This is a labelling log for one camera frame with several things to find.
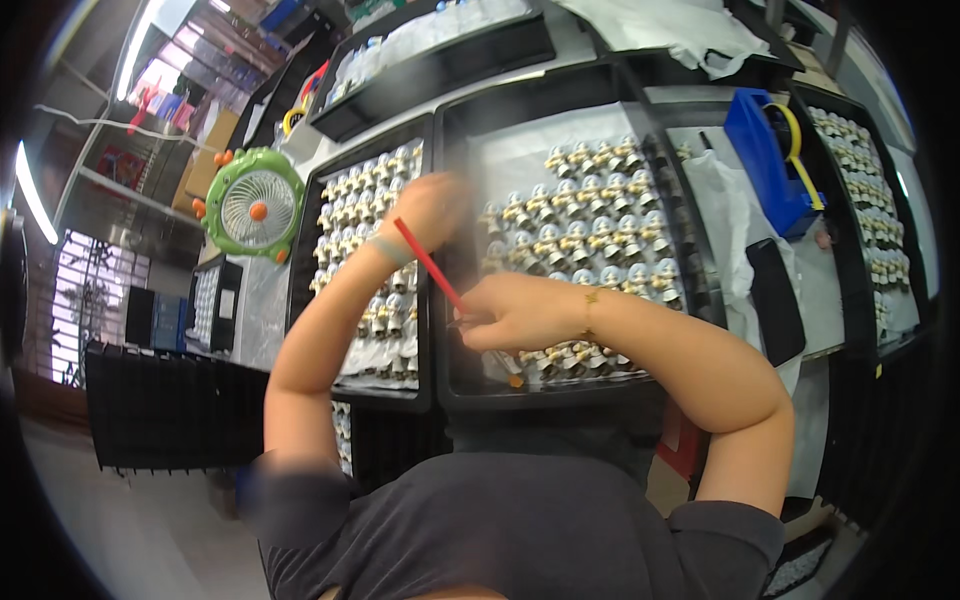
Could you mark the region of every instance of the smartphone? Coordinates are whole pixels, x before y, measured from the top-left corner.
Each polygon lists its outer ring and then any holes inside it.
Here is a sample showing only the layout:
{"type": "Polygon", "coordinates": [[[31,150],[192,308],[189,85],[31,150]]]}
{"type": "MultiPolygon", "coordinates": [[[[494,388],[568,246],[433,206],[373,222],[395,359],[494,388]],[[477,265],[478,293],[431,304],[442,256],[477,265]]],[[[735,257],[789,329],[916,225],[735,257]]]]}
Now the smartphone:
{"type": "Polygon", "coordinates": [[[773,238],[747,247],[747,260],[754,267],[750,295],[760,322],[760,337],[767,360],[778,367],[806,348],[804,321],[773,238]]]}

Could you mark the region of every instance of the white plastic sheet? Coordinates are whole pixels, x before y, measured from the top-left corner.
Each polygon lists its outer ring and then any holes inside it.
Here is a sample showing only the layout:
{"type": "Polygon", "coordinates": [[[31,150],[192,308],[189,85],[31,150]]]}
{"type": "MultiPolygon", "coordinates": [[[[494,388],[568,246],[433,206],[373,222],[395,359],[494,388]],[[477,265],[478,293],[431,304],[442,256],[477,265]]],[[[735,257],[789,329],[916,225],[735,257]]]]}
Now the white plastic sheet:
{"type": "Polygon", "coordinates": [[[614,51],[668,48],[683,66],[700,67],[711,79],[736,73],[752,54],[773,56],[770,44],[734,18],[722,0],[555,2],[589,21],[614,51]]]}

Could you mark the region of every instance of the tape roll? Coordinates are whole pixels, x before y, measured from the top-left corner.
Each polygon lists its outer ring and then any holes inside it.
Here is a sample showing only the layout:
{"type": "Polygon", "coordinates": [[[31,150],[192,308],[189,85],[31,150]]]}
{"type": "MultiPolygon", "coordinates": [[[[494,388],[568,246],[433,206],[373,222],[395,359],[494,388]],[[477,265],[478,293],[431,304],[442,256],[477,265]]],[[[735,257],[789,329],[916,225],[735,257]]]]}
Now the tape roll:
{"type": "Polygon", "coordinates": [[[810,195],[810,200],[813,202],[814,210],[823,210],[824,203],[820,200],[820,194],[817,193],[817,188],[813,185],[813,180],[810,178],[810,175],[806,172],[806,167],[804,163],[800,160],[800,149],[801,149],[801,136],[800,136],[800,121],[797,120],[797,116],[793,113],[790,108],[772,102],[763,107],[764,112],[768,108],[775,108],[780,111],[783,115],[783,119],[786,121],[787,130],[789,131],[789,146],[785,149],[782,146],[786,144],[781,143],[781,150],[784,151],[786,157],[784,162],[789,162],[793,165],[793,168],[797,170],[797,175],[800,176],[800,181],[804,183],[806,188],[806,193],[810,195]]]}

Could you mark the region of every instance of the fluorescent light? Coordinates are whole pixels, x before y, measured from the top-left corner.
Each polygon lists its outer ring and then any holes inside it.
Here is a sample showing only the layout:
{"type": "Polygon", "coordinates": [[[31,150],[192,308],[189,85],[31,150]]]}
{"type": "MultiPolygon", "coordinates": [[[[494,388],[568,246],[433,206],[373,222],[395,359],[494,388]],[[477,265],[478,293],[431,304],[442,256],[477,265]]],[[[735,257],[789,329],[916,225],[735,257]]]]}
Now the fluorescent light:
{"type": "Polygon", "coordinates": [[[133,66],[136,64],[136,55],[140,54],[140,46],[143,45],[143,38],[147,36],[147,30],[150,29],[150,23],[154,20],[160,6],[165,0],[150,0],[147,8],[144,9],[140,22],[136,24],[133,30],[133,37],[130,39],[130,45],[127,46],[127,54],[124,55],[123,69],[120,71],[120,81],[117,82],[117,100],[123,100],[130,93],[130,79],[133,77],[133,66]]]}
{"type": "Polygon", "coordinates": [[[54,229],[54,224],[50,223],[46,211],[43,210],[43,204],[40,203],[40,195],[36,192],[34,178],[30,176],[30,165],[27,164],[27,153],[23,150],[23,140],[20,140],[20,145],[16,149],[16,180],[20,182],[20,189],[23,190],[23,195],[27,197],[27,205],[30,207],[30,211],[34,213],[36,224],[40,226],[40,230],[43,231],[47,241],[56,246],[58,241],[57,231],[54,229]]]}

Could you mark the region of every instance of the gold bracelet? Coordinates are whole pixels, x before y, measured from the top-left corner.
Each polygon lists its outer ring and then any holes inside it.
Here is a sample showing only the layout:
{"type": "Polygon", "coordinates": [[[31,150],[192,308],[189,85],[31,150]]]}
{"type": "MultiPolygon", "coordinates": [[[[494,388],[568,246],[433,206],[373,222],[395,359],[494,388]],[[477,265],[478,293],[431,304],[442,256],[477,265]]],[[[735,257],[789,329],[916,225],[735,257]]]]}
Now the gold bracelet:
{"type": "Polygon", "coordinates": [[[595,340],[593,337],[593,329],[590,328],[590,323],[592,323],[592,320],[590,319],[590,306],[597,302],[597,297],[599,293],[600,293],[600,290],[597,288],[594,288],[592,292],[587,292],[586,294],[584,294],[584,298],[587,299],[587,328],[584,329],[583,339],[587,342],[590,342],[591,344],[593,344],[595,340]]]}

